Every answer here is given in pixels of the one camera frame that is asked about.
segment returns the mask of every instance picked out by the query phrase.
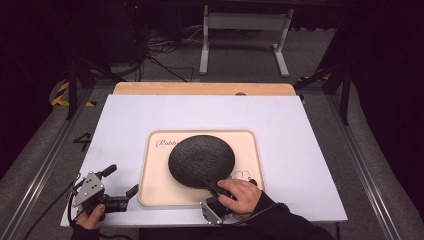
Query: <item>white table surface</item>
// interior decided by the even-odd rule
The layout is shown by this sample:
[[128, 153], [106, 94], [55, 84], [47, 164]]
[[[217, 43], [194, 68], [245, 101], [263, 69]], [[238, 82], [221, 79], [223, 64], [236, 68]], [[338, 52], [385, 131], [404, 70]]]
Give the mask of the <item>white table surface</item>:
[[[111, 164], [105, 193], [123, 196], [140, 181], [146, 143], [156, 130], [248, 129], [256, 136], [266, 193], [310, 221], [343, 221], [346, 213], [297, 96], [109, 95], [81, 176]], [[133, 197], [127, 212], [108, 213], [101, 226], [206, 224], [200, 206], [146, 207]], [[61, 226], [68, 226], [66, 210]]]

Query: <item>metal stand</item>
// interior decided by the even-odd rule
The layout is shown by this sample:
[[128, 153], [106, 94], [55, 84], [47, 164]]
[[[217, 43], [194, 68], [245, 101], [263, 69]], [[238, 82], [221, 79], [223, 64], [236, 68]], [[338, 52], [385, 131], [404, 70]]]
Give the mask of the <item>metal stand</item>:
[[200, 58], [200, 75], [208, 72], [209, 58], [209, 29], [249, 29], [249, 30], [270, 30], [281, 31], [278, 44], [273, 44], [273, 51], [277, 59], [281, 76], [288, 77], [286, 62], [284, 61], [282, 49], [289, 30], [293, 15], [293, 9], [289, 9], [286, 14], [247, 14], [247, 13], [218, 13], [209, 12], [205, 5], [203, 16], [203, 47]]
[[98, 66], [97, 64], [81, 57], [76, 57], [71, 63], [71, 70], [69, 71], [69, 110], [66, 120], [72, 118], [73, 114], [78, 108], [78, 89], [77, 79], [80, 81], [83, 88], [93, 88], [96, 85], [96, 81], [90, 72], [90, 69], [95, 69], [104, 76], [112, 79], [115, 82], [126, 82], [110, 71]]
[[349, 105], [349, 90], [350, 90], [350, 73], [349, 68], [345, 65], [335, 65], [328, 69], [321, 70], [311, 77], [304, 79], [301, 82], [297, 82], [293, 87], [295, 90], [300, 90], [303, 87], [323, 78], [324, 76], [331, 74], [327, 82], [322, 87], [325, 94], [334, 94], [340, 84], [342, 86], [342, 99], [340, 103], [340, 116], [345, 125], [349, 125], [347, 121], [347, 109]]

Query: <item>yellow black hazard tape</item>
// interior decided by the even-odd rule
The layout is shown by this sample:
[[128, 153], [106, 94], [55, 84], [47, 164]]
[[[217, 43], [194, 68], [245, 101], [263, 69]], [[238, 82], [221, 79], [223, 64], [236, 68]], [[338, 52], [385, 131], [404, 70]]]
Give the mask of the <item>yellow black hazard tape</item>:
[[[328, 78], [329, 78], [329, 76], [330, 76], [330, 74], [328, 74], [327, 76], [321, 77], [319, 80], [321, 80], [321, 81], [327, 81], [327, 80], [328, 80]], [[308, 79], [308, 78], [309, 78], [309, 77], [300, 77], [299, 79], [297, 79], [297, 81], [298, 81], [298, 82], [305, 81], [305, 80], [306, 80], [306, 79]]]
[[[56, 96], [54, 97], [52, 101], [52, 106], [60, 105], [64, 107], [69, 107], [69, 101], [62, 100], [62, 96], [65, 93], [66, 89], [69, 87], [69, 80], [65, 79], [63, 81], [62, 85], [59, 88], [59, 91], [57, 91]], [[97, 102], [87, 102], [85, 104], [86, 107], [95, 107], [97, 105]]]

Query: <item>gray carpet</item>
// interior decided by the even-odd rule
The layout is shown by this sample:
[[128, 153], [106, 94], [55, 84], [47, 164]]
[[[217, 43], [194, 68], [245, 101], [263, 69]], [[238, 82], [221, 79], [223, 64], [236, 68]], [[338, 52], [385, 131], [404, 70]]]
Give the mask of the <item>gray carpet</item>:
[[[301, 76], [309, 76], [319, 63], [329, 44], [334, 30], [290, 31], [283, 49], [289, 78], [281, 78], [270, 46], [278, 33], [262, 32], [254, 38], [246, 38], [234, 32], [216, 32], [210, 39], [208, 75], [198, 74], [201, 43], [193, 42], [168, 54], [155, 56], [162, 64], [170, 67], [193, 67], [194, 81], [200, 82], [261, 82], [295, 83]], [[190, 78], [189, 69], [175, 69], [184, 78]], [[125, 77], [133, 81], [136, 76]], [[146, 61], [142, 81], [180, 81], [162, 67]], [[339, 187], [339, 194], [345, 207], [348, 221], [340, 223], [341, 239], [386, 239], [381, 224], [376, 217], [367, 193], [353, 164], [351, 150], [337, 127], [337, 116], [331, 113], [328, 97], [319, 91], [321, 82], [312, 84], [307, 90], [299, 91], [306, 98], [305, 110], [310, 119], [330, 172]], [[90, 101], [96, 107], [84, 107], [79, 114], [64, 148], [59, 152], [54, 168], [42, 191], [37, 193], [37, 201], [16, 239], [22, 239], [32, 223], [56, 196], [75, 178], [86, 152], [83, 144], [73, 143], [85, 133], [93, 134], [101, 114], [106, 96], [113, 91], [109, 80], [99, 81], [92, 91]], [[387, 209], [402, 239], [424, 239], [423, 223], [397, 182], [396, 178], [375, 142], [361, 111], [355, 89], [352, 89], [349, 105], [350, 129], [357, 141], [370, 173], [377, 182]], [[0, 181], [0, 229], [7, 228], [10, 220], [25, 197], [28, 187], [36, 176], [41, 164], [49, 154], [55, 139], [67, 116], [67, 108], [55, 106], [34, 135], [8, 173]], [[53, 206], [28, 239], [68, 239], [71, 229], [59, 226], [66, 200], [61, 199]], [[336, 235], [334, 223], [316, 223]], [[105, 234], [127, 234], [137, 239], [137, 229], [102, 229]]]

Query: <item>dark background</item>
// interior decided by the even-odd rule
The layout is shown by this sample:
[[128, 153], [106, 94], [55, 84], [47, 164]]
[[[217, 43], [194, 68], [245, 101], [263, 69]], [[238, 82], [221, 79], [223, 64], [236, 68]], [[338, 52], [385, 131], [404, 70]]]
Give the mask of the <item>dark background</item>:
[[[356, 2], [360, 10], [345, 18], [344, 12], [334, 9], [295, 11], [291, 27], [338, 28], [321, 67], [336, 63], [349, 66], [369, 126], [393, 172], [423, 217], [424, 19], [412, 0]], [[133, 35], [128, 34], [130, 29], [123, 27], [127, 26], [128, 16], [113, 6], [116, 2], [84, 12], [81, 2], [64, 1], [72, 24], [79, 26], [77, 34], [84, 36], [75, 41], [63, 39], [60, 25], [51, 21], [52, 14], [45, 4], [42, 0], [2, 0], [1, 177], [51, 112], [49, 94], [63, 79], [70, 56], [77, 52], [104, 66], [108, 62], [139, 57], [131, 55], [134, 48], [129, 43]], [[201, 14], [187, 14], [201, 9], [200, 6], [149, 8], [152, 25], [176, 38], [180, 28], [201, 24]], [[164, 20], [161, 14], [172, 19]]]

